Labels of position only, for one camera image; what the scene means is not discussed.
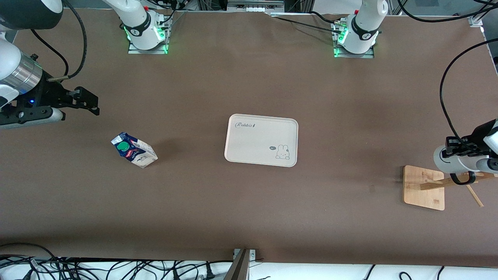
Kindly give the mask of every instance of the silver metal cylinder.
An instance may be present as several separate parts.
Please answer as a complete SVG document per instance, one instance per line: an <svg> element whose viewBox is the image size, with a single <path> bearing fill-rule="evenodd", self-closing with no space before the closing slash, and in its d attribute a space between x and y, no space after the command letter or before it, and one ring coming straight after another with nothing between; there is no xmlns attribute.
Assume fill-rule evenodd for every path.
<svg viewBox="0 0 498 280"><path fill-rule="evenodd" d="M0 83L9 85L21 94L25 94L40 82L42 73L43 70L36 61L21 53L21 61L17 68Z"/></svg>

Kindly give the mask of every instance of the wooden rod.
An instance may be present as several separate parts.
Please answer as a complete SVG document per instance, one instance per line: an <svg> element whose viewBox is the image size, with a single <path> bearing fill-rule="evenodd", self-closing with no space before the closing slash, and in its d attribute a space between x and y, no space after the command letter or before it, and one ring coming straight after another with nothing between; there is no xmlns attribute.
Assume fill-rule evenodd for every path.
<svg viewBox="0 0 498 280"><path fill-rule="evenodd" d="M474 192L474 190L472 189L472 187L470 185L467 185L467 189L469 190L470 194L472 195L472 197L474 198L474 200L477 202L477 204L479 205L479 207L484 207L484 204L477 197L476 192Z"/></svg>
<svg viewBox="0 0 498 280"><path fill-rule="evenodd" d="M485 173L485 172L476 172L476 176L479 177L479 180L486 180L490 178L495 178L498 177L498 174L493 174L493 173ZM469 175L467 172L460 174L457 176L460 181L467 181L469 179ZM456 186L455 182L451 178L446 178L442 180L425 180L426 183L420 184L420 189L421 190L432 190L432 189L437 189L437 188L444 188L444 187L450 187L450 186Z"/></svg>

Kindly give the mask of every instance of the green circle logo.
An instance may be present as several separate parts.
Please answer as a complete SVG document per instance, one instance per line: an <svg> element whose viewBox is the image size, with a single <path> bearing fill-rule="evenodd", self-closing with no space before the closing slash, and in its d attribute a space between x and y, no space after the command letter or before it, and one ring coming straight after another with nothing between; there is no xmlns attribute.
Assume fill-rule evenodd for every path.
<svg viewBox="0 0 498 280"><path fill-rule="evenodd" d="M126 142L121 142L118 144L118 149L122 151L127 151L129 149L129 144Z"/></svg>

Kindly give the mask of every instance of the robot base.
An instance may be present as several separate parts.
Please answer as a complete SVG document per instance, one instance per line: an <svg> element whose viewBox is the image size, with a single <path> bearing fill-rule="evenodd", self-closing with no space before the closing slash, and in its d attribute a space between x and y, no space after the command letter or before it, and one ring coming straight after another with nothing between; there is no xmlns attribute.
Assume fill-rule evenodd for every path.
<svg viewBox="0 0 498 280"><path fill-rule="evenodd" d="M478 180L498 177L498 174L486 172L476 172L475 174ZM468 175L463 173L458 176L458 179L466 181ZM444 173L441 171L411 165L406 165L403 168L403 201L407 204L442 211L444 210L444 188L456 185L451 178L445 179ZM467 189L477 204L483 207L472 187L467 185Z"/></svg>
<svg viewBox="0 0 498 280"><path fill-rule="evenodd" d="M164 21L165 16L163 14L158 13L157 20ZM173 26L173 18L172 17L170 17L169 20L166 21L165 23L158 25L159 29L157 29L156 34L157 34L159 40L161 40L161 41L157 44L157 46L155 46L154 48L149 49L149 50L142 50L142 49L135 47L131 43L131 40L129 38L129 34L126 33L126 35L128 36L128 41L129 41L128 54L168 54L169 39L171 37L171 27L172 26Z"/></svg>
<svg viewBox="0 0 498 280"><path fill-rule="evenodd" d="M337 34L332 32L332 44L334 47L334 57L349 57L349 58L374 58L374 47L370 47L370 49L366 53L355 54L348 52L338 41L341 36L344 36L344 22L346 22L346 18L343 17L340 20L337 20L336 23L331 23L330 27L332 30L340 30L343 33Z"/></svg>

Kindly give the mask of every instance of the wooden base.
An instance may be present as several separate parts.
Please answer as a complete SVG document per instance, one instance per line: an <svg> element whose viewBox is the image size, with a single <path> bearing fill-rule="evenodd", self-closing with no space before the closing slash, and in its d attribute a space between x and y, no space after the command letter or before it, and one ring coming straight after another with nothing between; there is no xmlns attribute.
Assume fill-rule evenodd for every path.
<svg viewBox="0 0 498 280"><path fill-rule="evenodd" d="M444 210L444 187L420 189L423 183L441 179L444 179L443 172L406 165L403 168L403 201L434 210Z"/></svg>

